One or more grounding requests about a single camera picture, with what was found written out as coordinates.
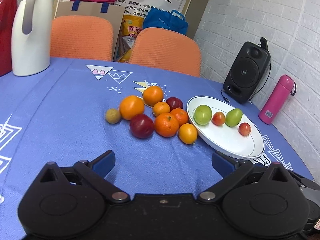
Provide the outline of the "yellow red plum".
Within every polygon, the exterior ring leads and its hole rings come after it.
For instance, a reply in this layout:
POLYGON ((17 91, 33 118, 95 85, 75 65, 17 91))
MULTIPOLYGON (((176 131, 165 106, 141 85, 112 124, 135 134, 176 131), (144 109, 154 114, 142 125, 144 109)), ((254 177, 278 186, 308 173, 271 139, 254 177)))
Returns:
POLYGON ((212 117, 212 123, 216 126, 222 126, 225 123, 225 119, 223 112, 216 112, 212 117))

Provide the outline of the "brown round fruit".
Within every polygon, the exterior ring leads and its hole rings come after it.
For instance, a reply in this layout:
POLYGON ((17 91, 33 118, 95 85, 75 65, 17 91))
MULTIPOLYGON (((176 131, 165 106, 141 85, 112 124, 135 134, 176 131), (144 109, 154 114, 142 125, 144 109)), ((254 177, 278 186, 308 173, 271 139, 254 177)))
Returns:
POLYGON ((115 108, 108 109, 105 114, 105 119, 109 124, 117 124, 121 120, 120 111, 115 108))

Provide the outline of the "large green plum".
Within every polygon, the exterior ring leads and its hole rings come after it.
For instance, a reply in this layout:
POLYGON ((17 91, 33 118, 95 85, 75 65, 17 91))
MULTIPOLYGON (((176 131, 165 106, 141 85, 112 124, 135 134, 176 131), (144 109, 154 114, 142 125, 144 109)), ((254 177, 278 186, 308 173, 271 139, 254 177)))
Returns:
POLYGON ((194 120, 198 125, 207 125, 212 119, 212 110, 207 105, 199 105, 194 112, 194 120))

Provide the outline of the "large dark red plum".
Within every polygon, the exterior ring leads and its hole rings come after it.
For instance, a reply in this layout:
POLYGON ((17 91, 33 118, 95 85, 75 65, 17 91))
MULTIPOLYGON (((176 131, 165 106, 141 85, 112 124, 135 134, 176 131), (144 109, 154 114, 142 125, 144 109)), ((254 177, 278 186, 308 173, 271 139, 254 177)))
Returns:
POLYGON ((137 114, 130 120, 130 132, 139 139, 147 139, 154 132, 153 120, 145 114, 137 114))

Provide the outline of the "small red plum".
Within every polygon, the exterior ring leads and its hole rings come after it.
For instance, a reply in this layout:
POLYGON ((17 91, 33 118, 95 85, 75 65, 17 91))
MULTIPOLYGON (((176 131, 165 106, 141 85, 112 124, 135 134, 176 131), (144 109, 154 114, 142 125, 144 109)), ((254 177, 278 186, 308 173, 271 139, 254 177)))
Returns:
POLYGON ((239 133, 244 137, 249 136, 251 133, 251 126, 248 123, 243 122, 239 126, 239 133))

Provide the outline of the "white ceramic plate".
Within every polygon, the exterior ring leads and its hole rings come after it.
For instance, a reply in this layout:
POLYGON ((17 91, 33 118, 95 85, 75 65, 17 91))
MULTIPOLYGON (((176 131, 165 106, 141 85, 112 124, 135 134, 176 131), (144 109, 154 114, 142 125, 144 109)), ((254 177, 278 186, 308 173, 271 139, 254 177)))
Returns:
POLYGON ((212 148, 221 153, 237 159, 253 159, 264 153, 265 145, 263 136, 257 126, 243 115, 241 123, 246 122, 251 127, 251 132, 244 137, 238 131, 239 127, 226 125, 216 126, 211 121, 206 125, 199 125, 194 119, 196 108, 200 105, 210 107, 212 113, 223 112, 227 114, 234 107, 226 102, 210 96, 194 96, 189 99, 186 111, 190 122, 196 127, 198 135, 212 148))

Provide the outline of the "yellow orange kumquat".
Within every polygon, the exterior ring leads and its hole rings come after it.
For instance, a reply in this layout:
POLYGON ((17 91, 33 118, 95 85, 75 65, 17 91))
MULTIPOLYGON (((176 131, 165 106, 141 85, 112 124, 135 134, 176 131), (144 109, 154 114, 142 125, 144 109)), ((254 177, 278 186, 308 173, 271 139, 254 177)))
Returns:
POLYGON ((197 140, 197 130, 192 124, 183 124, 178 130, 179 139, 187 144, 194 144, 197 140))

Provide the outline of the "small mandarin right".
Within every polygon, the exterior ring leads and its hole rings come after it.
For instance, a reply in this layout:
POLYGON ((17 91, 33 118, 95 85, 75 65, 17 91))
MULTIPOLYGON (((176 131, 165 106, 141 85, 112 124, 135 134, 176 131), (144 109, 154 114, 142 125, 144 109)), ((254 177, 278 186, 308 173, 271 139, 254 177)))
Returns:
POLYGON ((187 124, 189 121, 187 112, 181 108, 173 109, 170 114, 178 120, 179 127, 183 124, 187 124))

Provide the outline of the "large orange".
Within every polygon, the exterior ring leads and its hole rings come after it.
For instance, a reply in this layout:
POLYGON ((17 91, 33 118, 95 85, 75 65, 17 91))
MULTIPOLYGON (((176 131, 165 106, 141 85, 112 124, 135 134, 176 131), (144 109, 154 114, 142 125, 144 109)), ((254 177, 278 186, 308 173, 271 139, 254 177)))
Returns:
POLYGON ((123 119, 131 120, 134 116, 144 113, 144 102, 135 95, 127 96, 121 101, 119 111, 123 119))

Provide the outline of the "far orange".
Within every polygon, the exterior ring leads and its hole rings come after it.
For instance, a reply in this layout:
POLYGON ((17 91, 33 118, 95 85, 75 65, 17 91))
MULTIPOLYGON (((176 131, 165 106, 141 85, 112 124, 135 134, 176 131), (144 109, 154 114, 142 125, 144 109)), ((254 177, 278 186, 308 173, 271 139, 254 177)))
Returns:
POLYGON ((160 87, 151 86, 144 90, 143 101, 149 106, 154 106, 163 100, 163 96, 163 90, 160 87))

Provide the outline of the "black speaker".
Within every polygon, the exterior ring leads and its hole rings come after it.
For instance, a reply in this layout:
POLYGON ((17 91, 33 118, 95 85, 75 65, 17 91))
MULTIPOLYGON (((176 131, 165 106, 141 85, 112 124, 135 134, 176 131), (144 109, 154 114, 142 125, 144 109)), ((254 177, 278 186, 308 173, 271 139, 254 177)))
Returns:
POLYGON ((258 87, 270 65, 271 55, 266 38, 260 44, 245 42, 239 50, 223 83, 227 95, 238 103, 246 103, 258 87))

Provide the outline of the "left orange chair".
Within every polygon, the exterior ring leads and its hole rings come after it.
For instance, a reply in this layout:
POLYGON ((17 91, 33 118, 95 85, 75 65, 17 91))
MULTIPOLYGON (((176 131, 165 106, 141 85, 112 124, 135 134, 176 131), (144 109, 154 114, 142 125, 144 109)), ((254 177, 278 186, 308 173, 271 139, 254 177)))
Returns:
POLYGON ((50 56, 111 61, 113 27, 95 16, 60 16, 52 21, 50 56))

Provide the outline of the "right orange chair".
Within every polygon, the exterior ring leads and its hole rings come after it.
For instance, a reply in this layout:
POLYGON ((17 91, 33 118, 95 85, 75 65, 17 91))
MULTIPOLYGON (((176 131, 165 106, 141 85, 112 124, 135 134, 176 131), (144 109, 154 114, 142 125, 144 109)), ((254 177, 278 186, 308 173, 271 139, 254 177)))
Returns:
POLYGON ((201 52, 191 38, 175 31, 152 27, 138 34, 129 63, 199 77, 201 52))

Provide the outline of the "white thermal jug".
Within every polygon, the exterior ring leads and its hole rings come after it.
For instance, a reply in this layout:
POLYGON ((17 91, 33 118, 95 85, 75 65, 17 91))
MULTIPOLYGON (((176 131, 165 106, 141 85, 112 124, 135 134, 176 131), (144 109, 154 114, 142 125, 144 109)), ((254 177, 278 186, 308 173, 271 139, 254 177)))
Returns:
POLYGON ((11 35, 12 71, 29 76, 50 65, 53 0, 21 0, 11 35))

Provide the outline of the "blue tote bag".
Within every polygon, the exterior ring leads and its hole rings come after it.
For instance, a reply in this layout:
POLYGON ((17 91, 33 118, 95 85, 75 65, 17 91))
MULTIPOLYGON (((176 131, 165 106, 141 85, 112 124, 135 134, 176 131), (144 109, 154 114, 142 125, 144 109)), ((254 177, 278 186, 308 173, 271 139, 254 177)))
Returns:
POLYGON ((143 29, 146 28, 162 28, 186 35, 188 22, 185 16, 177 10, 168 12, 151 8, 143 22, 143 29))

